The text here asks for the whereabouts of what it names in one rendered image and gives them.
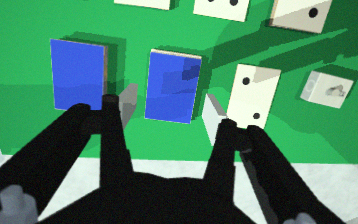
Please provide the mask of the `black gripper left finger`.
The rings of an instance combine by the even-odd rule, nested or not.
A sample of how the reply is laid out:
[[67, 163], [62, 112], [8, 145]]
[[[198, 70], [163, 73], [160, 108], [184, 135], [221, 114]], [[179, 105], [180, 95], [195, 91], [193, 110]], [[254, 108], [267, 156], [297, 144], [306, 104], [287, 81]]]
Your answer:
[[[100, 134], [98, 224], [142, 224], [143, 202], [124, 129], [138, 84], [72, 105], [0, 166], [0, 224], [35, 224], [93, 134]], [[82, 126], [81, 126], [82, 125]]]

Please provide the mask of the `blue rectangular card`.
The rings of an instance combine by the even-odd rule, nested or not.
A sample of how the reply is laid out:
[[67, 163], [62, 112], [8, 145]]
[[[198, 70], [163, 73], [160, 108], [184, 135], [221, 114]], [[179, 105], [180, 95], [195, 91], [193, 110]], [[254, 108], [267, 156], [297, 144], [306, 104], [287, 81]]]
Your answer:
[[201, 61], [150, 52], [146, 119], [191, 123]]
[[101, 110], [105, 46], [50, 39], [55, 109], [77, 103]]

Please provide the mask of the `green felt mat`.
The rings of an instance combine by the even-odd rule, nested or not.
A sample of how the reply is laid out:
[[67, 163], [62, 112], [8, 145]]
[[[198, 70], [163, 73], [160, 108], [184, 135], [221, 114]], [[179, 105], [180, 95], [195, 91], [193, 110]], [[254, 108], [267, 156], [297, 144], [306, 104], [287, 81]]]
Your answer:
[[[114, 0], [0, 0], [0, 150], [14, 155], [55, 109], [50, 38], [108, 46], [107, 94], [138, 84], [124, 129], [131, 159], [208, 161], [206, 93], [224, 111], [237, 64], [281, 70], [264, 131], [290, 163], [358, 164], [358, 0], [332, 0], [321, 34], [268, 26], [274, 0], [249, 0], [244, 22]], [[201, 56], [191, 123], [146, 119], [151, 49]], [[311, 71], [349, 80], [340, 108], [300, 98]]]

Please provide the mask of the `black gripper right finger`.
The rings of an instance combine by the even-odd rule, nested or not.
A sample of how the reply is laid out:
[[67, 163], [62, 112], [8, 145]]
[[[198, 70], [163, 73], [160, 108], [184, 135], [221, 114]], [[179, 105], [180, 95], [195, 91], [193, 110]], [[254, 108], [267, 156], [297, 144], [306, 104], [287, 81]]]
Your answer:
[[213, 149], [189, 224], [234, 224], [235, 148], [267, 224], [346, 224], [318, 200], [263, 128], [237, 127], [208, 93], [202, 118]]

